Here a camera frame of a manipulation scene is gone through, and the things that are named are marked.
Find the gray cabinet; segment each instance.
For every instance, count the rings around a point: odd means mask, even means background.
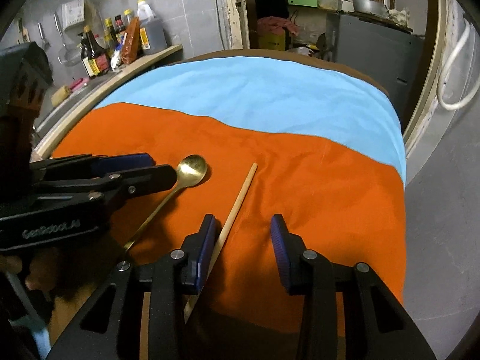
[[[324,59],[364,73],[389,93],[397,115],[402,117],[417,73],[423,40],[357,16],[327,15]]]

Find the kitchen utensil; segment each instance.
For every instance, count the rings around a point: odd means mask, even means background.
[[[43,31],[42,23],[37,22],[38,32],[40,32],[40,39],[42,40],[42,49],[46,51],[50,47],[50,42],[45,39],[45,33]]]
[[[82,50],[75,44],[67,45],[65,43],[65,36],[63,35],[62,25],[57,12],[54,12],[53,17],[55,18],[55,25],[63,44],[63,47],[58,52],[58,61],[65,66],[75,66],[82,61]]]
[[[71,94],[71,89],[67,85],[63,85],[60,87],[53,95],[52,95],[52,105],[53,107],[57,107],[61,104],[63,100],[65,100]]]
[[[160,211],[160,209],[170,200],[170,198],[184,188],[197,185],[205,177],[207,169],[208,165],[205,159],[198,154],[189,155],[180,161],[177,166],[177,184],[175,185],[174,189],[172,189],[172,191],[164,198],[164,200],[162,200],[157,208],[155,208],[150,216],[142,223],[130,240],[123,246],[125,253],[128,252],[138,238],[141,237],[145,228]]]
[[[18,44],[30,42],[28,31],[23,26],[23,19],[21,17],[18,19],[18,32],[19,32]]]
[[[235,218],[237,217],[240,211],[240,207],[242,206],[243,200],[247,195],[248,188],[250,188],[251,181],[254,179],[257,166],[258,165],[256,162],[254,162],[251,165],[250,171],[247,174],[247,178],[245,179],[245,181],[243,182],[243,185],[241,186],[240,192],[238,193],[235,203],[233,204],[233,207],[230,210],[229,216],[226,218],[225,225],[223,225],[222,231],[220,232],[217,242],[213,247],[212,258],[210,259],[210,265],[208,266],[207,280],[208,280],[208,276],[210,276],[210,272],[212,272],[213,265],[215,264],[215,261],[217,261],[217,258],[220,255],[220,252],[222,251],[223,245],[225,244],[225,241],[229,236],[229,232],[233,226],[233,222],[235,221]],[[192,295],[188,299],[187,304],[183,309],[183,318],[185,319],[185,323],[187,323],[188,319],[190,318],[191,312],[194,310],[195,304],[197,303],[199,296],[200,294]]]
[[[366,13],[388,19],[388,9],[385,4],[375,0],[352,0],[355,12]]]

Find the wooden chopstick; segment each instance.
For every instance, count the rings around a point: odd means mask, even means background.
[[[220,255],[220,252],[222,251],[223,245],[225,244],[227,237],[229,236],[230,229],[232,228],[233,222],[235,221],[235,218],[237,217],[237,214],[240,211],[240,207],[242,206],[243,200],[245,199],[245,196],[248,192],[248,188],[250,188],[250,184],[254,178],[255,171],[257,170],[257,166],[258,165],[256,162],[252,164],[250,171],[248,172],[247,178],[243,182],[240,192],[238,193],[237,199],[235,200],[235,203],[233,204],[233,207],[230,210],[229,216],[226,218],[222,231],[218,236],[217,242],[213,248],[212,259],[210,260],[210,265],[208,267],[207,279],[208,279],[208,276],[210,276],[210,272],[212,272],[213,265],[217,261],[217,258]],[[199,296],[200,294],[192,295],[188,299],[187,304],[185,305],[185,309],[183,309],[183,317],[185,319],[185,323],[187,323],[188,319],[190,318],[191,312],[194,310],[195,304],[197,303]]]

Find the metal screw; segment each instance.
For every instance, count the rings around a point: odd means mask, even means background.
[[[369,270],[370,270],[370,267],[364,262],[360,262],[357,264],[357,271],[367,273]]]
[[[170,257],[174,260],[181,259],[185,255],[185,252],[182,249],[175,249],[170,253]]]
[[[88,194],[88,200],[95,200],[102,197],[102,193],[98,191],[93,191]]]
[[[126,271],[130,268],[130,263],[128,261],[121,261],[117,264],[117,269],[120,272]]]
[[[315,260],[317,258],[317,252],[315,250],[307,249],[303,252],[303,257],[307,260]]]

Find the bottle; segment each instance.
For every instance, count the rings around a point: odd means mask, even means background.
[[[90,66],[93,65],[92,70],[95,73],[94,66],[96,66],[99,71],[98,74],[107,72],[110,69],[107,51],[97,43],[90,26],[85,26],[83,30],[85,31],[85,36],[91,50],[89,61],[91,61]]]
[[[122,15],[115,16],[115,23],[117,24],[117,36],[118,44],[123,44],[123,36],[127,32],[125,26],[123,25]]]
[[[113,53],[113,57],[110,61],[110,66],[113,71],[115,71],[119,66],[123,65],[122,57],[120,53],[122,52],[122,45],[119,44]]]
[[[103,37],[103,39],[106,45],[106,53],[111,59],[111,57],[113,56],[113,53],[115,52],[115,48],[118,46],[118,44],[117,45],[115,44],[109,30],[105,30],[105,36]]]
[[[88,45],[88,42],[87,42],[86,38],[83,36],[83,33],[78,34],[78,36],[80,36],[80,38],[81,38],[80,44],[82,45],[82,52],[81,52],[82,57],[81,58],[82,58],[83,67],[87,71],[88,77],[89,78],[94,78],[95,73],[94,73],[92,67],[90,66],[90,62],[88,61],[89,55],[91,54],[91,52],[89,51],[90,47]]]
[[[137,16],[140,19],[140,43],[144,54],[154,54],[167,48],[162,21],[155,17],[145,0],[138,0]]]
[[[112,40],[115,43],[115,47],[117,47],[118,44],[119,44],[118,41],[117,41],[117,32],[115,31],[115,27],[113,26],[111,18],[107,17],[105,19],[105,27],[108,30],[108,32],[110,33],[110,35],[112,37]]]
[[[126,9],[123,14],[125,15],[125,25],[128,27],[134,18],[134,12],[131,9]]]

